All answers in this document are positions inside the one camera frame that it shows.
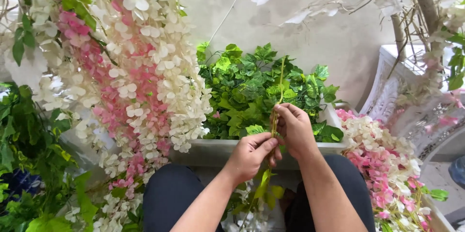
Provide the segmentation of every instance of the white container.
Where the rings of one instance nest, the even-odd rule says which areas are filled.
[[[331,104],[322,103],[326,109],[319,113],[319,122],[326,120],[330,126],[342,129],[340,119]],[[192,147],[188,153],[180,153],[171,149],[171,161],[189,166],[222,167],[228,160],[238,140],[227,139],[194,139],[190,141]],[[349,145],[346,136],[341,143],[317,142],[318,148],[323,154],[339,154]],[[283,154],[283,160],[278,163],[277,169],[299,169],[297,162],[288,153]]]

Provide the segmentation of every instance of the leaf pile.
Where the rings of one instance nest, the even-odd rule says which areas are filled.
[[[317,123],[318,113],[325,109],[320,96],[326,103],[333,103],[339,89],[325,86],[329,76],[327,66],[317,65],[314,73],[305,75],[291,63],[293,59],[289,56],[273,61],[277,52],[269,43],[244,56],[238,46],[229,44],[225,51],[210,55],[219,58],[207,65],[210,60],[206,60],[207,46],[203,43],[197,47],[197,58],[204,63],[200,65],[200,75],[206,87],[212,88],[213,112],[204,122],[204,127],[210,129],[205,139],[239,139],[270,129],[270,112],[281,96],[282,58],[286,58],[283,103],[292,103],[308,113],[317,142],[340,142],[344,134],[339,128],[326,125],[326,121]]]
[[[71,122],[56,120],[60,109],[54,110],[49,119],[45,118],[34,105],[28,86],[1,85],[8,90],[0,102],[0,174],[14,169],[27,170],[31,175],[40,175],[45,188],[34,196],[23,191],[19,200],[19,195],[13,195],[16,199],[7,203],[4,200],[8,197],[5,193],[8,184],[0,180],[0,231],[72,231],[68,220],[55,216],[74,191],[78,193],[82,211],[89,211],[92,218],[96,209],[89,201],[87,205],[81,204],[86,197],[82,193],[87,177],[73,180],[71,175],[65,174],[66,169],[77,167],[59,140],[60,134],[71,128]]]

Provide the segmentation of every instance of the blue bottle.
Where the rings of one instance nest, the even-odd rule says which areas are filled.
[[[465,156],[457,158],[450,164],[449,174],[455,183],[465,189]]]

